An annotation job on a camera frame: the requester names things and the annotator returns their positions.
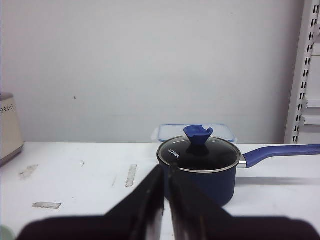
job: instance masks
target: saucepan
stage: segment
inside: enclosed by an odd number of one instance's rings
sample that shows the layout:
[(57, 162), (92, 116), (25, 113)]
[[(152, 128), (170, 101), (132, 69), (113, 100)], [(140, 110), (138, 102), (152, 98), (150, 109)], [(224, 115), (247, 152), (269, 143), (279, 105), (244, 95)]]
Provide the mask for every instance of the saucepan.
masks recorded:
[(251, 168), (269, 157), (320, 154), (320, 144), (267, 146), (241, 154), (234, 144), (211, 136), (212, 128), (191, 125), (183, 131), (186, 136), (165, 141), (156, 153), (164, 170), (167, 199), (170, 199), (168, 172), (173, 163), (202, 192), (223, 206), (234, 195), (237, 168)]

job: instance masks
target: white table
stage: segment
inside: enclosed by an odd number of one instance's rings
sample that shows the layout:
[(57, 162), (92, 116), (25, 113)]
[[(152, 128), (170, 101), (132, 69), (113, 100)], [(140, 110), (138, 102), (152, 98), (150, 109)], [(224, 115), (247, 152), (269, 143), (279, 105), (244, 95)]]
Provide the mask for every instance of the white table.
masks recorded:
[[(159, 143), (26, 142), (0, 169), (1, 224), (17, 236), (35, 220), (57, 216), (102, 215), (119, 203), (158, 164)], [(263, 147), (238, 144), (242, 153)], [(132, 187), (129, 168), (137, 164)], [(288, 216), (311, 223), (320, 233), (320, 156), (272, 157), (238, 169), (235, 193), (224, 207), (234, 216)], [(35, 202), (62, 203), (58, 209)], [(161, 239), (174, 239), (165, 201)]]

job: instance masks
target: toaster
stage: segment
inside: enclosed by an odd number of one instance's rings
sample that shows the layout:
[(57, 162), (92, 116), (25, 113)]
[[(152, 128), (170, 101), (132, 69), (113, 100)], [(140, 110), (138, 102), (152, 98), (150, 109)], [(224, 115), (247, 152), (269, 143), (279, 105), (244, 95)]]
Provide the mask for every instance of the toaster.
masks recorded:
[(24, 146), (20, 131), (14, 96), (8, 92), (0, 93), (0, 167), (20, 153)]

